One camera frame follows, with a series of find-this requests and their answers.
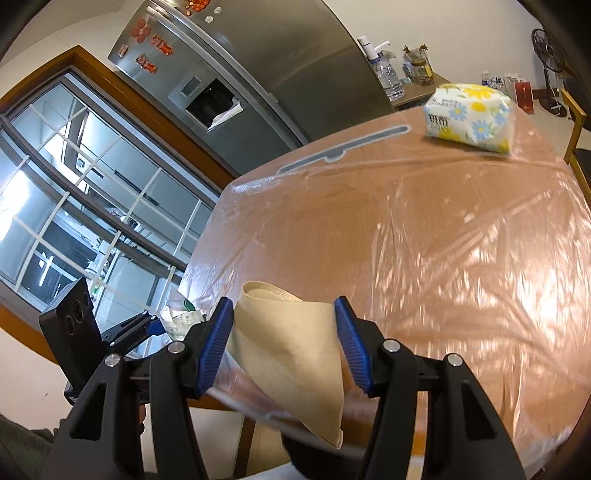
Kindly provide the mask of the black standing fan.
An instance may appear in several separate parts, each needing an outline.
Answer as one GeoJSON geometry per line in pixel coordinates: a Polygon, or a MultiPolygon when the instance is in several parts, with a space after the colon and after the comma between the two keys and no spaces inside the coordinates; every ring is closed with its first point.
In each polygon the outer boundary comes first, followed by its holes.
{"type": "Polygon", "coordinates": [[[564,71],[564,56],[553,37],[543,28],[536,28],[531,32],[531,41],[534,53],[543,66],[545,94],[539,98],[540,106],[548,113],[564,118],[567,116],[566,107],[559,101],[559,94],[549,78],[550,73],[559,74],[564,71]]]}

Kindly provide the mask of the stainless steel refrigerator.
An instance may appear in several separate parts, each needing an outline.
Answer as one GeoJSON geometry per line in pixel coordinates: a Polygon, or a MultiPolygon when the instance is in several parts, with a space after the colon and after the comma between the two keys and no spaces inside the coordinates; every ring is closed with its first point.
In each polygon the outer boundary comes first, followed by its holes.
{"type": "Polygon", "coordinates": [[[322,1],[145,1],[108,58],[233,175],[392,111],[322,1]]]}

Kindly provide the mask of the glass jar with items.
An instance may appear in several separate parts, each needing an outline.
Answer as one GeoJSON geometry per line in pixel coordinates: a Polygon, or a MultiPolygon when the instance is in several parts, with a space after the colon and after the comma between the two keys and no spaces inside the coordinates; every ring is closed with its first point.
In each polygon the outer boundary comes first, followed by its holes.
{"type": "Polygon", "coordinates": [[[414,84],[429,86],[434,83],[434,73],[427,52],[428,47],[425,44],[415,49],[408,46],[403,49],[403,70],[414,84]]]}

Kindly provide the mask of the brown paper cup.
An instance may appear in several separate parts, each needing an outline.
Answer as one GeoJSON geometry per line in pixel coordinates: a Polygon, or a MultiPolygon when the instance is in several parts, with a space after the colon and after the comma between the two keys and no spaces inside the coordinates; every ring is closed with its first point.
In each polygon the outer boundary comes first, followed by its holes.
{"type": "Polygon", "coordinates": [[[344,383],[334,305],[246,282],[229,353],[278,407],[322,441],[342,447],[344,383]]]}

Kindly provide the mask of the pack of water bottles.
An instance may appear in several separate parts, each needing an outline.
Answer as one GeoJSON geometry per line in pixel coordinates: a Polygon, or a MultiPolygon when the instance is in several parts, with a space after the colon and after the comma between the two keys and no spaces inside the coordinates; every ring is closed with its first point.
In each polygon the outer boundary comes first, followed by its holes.
{"type": "Polygon", "coordinates": [[[505,89],[505,81],[500,76],[494,76],[489,71],[481,72],[481,84],[498,91],[505,89]]]}

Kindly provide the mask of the large water bottle with pump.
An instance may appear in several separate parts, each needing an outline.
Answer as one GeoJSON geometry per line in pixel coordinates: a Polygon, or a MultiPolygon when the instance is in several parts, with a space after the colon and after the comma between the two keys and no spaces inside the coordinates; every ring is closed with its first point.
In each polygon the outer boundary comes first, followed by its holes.
{"type": "Polygon", "coordinates": [[[398,78],[398,74],[390,61],[394,54],[385,52],[391,42],[387,40],[374,46],[366,36],[360,36],[356,38],[356,41],[363,49],[363,53],[366,55],[389,100],[393,102],[403,98],[406,93],[403,82],[398,78]]]}

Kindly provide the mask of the red paper bag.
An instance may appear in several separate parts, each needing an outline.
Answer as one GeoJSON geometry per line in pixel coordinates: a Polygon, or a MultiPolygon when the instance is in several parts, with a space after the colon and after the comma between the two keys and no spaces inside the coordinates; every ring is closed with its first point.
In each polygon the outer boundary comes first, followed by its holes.
{"type": "Polygon", "coordinates": [[[516,81],[513,88],[517,105],[528,115],[533,115],[535,108],[531,83],[525,80],[516,81]]]}

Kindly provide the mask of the small wooden side table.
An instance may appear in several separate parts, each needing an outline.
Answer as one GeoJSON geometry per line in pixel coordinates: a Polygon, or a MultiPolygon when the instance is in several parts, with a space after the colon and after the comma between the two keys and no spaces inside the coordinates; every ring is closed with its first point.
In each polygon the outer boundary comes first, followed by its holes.
{"type": "Polygon", "coordinates": [[[404,85],[405,95],[400,99],[391,102],[394,111],[402,111],[416,106],[424,105],[435,93],[438,87],[448,84],[449,80],[435,73],[434,83],[431,85],[419,85],[407,83],[404,85]]]}

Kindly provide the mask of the floral tissue pack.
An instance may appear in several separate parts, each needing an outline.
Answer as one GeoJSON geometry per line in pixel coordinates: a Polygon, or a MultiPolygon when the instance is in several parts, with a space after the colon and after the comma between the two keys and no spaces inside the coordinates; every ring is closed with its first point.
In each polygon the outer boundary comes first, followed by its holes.
{"type": "Polygon", "coordinates": [[[516,115],[509,96],[493,88],[448,83],[423,105],[427,134],[499,154],[509,154],[516,115]]]}

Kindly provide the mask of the wooden chair black cushion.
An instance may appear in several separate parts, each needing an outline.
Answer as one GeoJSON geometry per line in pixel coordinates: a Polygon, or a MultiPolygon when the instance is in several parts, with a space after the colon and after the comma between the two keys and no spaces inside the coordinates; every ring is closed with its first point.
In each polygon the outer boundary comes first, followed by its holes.
{"type": "Polygon", "coordinates": [[[573,171],[587,205],[590,205],[590,150],[578,148],[578,143],[582,131],[585,129],[588,115],[567,89],[562,88],[561,94],[566,106],[572,113],[574,122],[567,149],[564,154],[564,160],[573,171]]]}

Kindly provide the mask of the grey plastic strip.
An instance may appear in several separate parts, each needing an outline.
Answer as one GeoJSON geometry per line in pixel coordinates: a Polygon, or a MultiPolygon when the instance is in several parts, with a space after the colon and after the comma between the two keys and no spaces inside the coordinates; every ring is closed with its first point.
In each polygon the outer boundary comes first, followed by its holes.
{"type": "Polygon", "coordinates": [[[307,157],[301,158],[300,160],[284,165],[276,171],[276,174],[283,175],[290,172],[294,172],[300,170],[303,167],[321,161],[327,164],[332,164],[341,160],[342,157],[346,155],[346,153],[349,153],[349,151],[356,150],[363,146],[374,144],[376,142],[380,142],[383,140],[406,135],[410,133],[411,130],[412,127],[408,124],[396,125],[388,129],[384,129],[381,131],[374,132],[372,134],[355,138],[353,140],[342,142],[341,144],[332,146],[331,148],[322,150],[315,154],[308,155],[307,157]]]}

